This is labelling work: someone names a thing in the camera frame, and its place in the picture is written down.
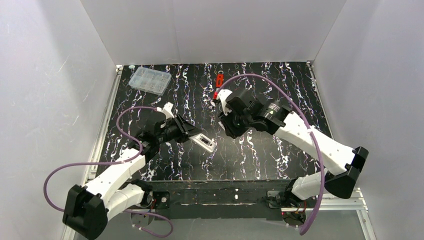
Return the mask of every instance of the table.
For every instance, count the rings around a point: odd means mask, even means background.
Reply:
[[[100,162],[115,161],[125,149],[128,140],[115,126],[122,111],[133,106],[163,107],[174,104],[174,114],[179,113],[190,123],[217,143],[213,153],[208,153],[188,141],[170,142],[160,148],[160,153],[141,169],[137,177],[148,181],[175,180],[277,180],[294,179],[319,171],[319,164],[291,143],[254,129],[232,139],[218,124],[218,111],[210,104],[214,96],[218,71],[224,80],[232,76],[254,73],[263,75],[280,86],[303,110],[311,125],[330,136],[330,129],[321,105],[315,82],[306,62],[256,62],[256,63],[205,63],[145,65],[171,74],[165,93],[158,96],[131,88],[128,83],[135,68],[124,66]],[[254,96],[278,98],[288,104],[268,83],[261,79],[241,78],[228,89],[252,89]],[[148,110],[133,111],[122,118],[122,129],[135,134],[144,127]],[[97,174],[105,167],[99,166]]]

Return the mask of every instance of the gray floor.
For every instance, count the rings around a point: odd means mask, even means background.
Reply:
[[[355,210],[320,211],[309,231],[300,236],[294,228],[282,226],[282,221],[263,219],[176,219],[174,232],[167,240],[364,240]],[[169,226],[154,221],[149,229],[164,234]],[[132,228],[128,213],[113,218],[98,240],[157,240],[159,238]],[[75,240],[85,240],[76,236]]]

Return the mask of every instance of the marble tabletop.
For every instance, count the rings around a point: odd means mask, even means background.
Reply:
[[[174,114],[181,114],[190,123],[217,143],[213,153],[196,144],[169,142],[160,153],[142,168],[136,177],[144,180],[275,180],[293,179],[319,171],[318,163],[295,145],[266,132],[248,130],[232,139],[218,124],[218,111],[210,104],[215,92],[218,71],[224,80],[243,73],[263,75],[280,86],[300,106],[311,125],[330,136],[330,129],[320,103],[311,72],[305,62],[257,62],[144,65],[171,74],[171,81],[162,96],[133,89],[132,74],[139,66],[125,66],[117,89],[112,115],[100,157],[101,162],[115,161],[128,144],[115,126],[118,114],[133,106],[163,107],[174,104]],[[287,100],[261,79],[240,78],[228,89],[252,89],[253,95]],[[122,129],[135,135],[143,128],[148,110],[133,111],[122,118]],[[104,171],[99,166],[97,174]]]

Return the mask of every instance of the black and white marbled surface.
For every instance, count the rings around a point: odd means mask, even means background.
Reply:
[[[205,135],[217,143],[217,148],[215,152],[208,153],[190,141],[183,144],[174,141],[167,143],[160,148],[160,153],[139,171],[144,180],[292,179],[319,170],[318,163],[304,151],[266,132],[251,129],[237,139],[226,136],[217,122],[218,111],[210,104],[218,71],[224,72],[224,80],[243,73],[263,75],[289,94],[303,110],[311,125],[317,126],[330,136],[323,108],[305,62],[144,66],[171,73],[171,81],[163,96],[139,91],[128,85],[138,67],[123,68],[100,157],[101,162],[118,159],[129,142],[115,126],[119,113],[134,106],[163,107],[165,103],[171,102],[174,104],[174,114],[180,113],[189,122],[201,128]],[[254,95],[278,98],[287,103],[276,89],[260,79],[241,78],[228,86],[230,90],[236,88],[252,89]],[[139,110],[124,115],[122,129],[135,135],[144,127],[148,114],[148,110]],[[105,167],[99,166],[97,174],[104,169]]]

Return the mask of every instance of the transparent storage box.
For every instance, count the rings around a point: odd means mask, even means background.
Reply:
[[[171,81],[171,74],[140,66],[129,80],[133,89],[162,96]]]

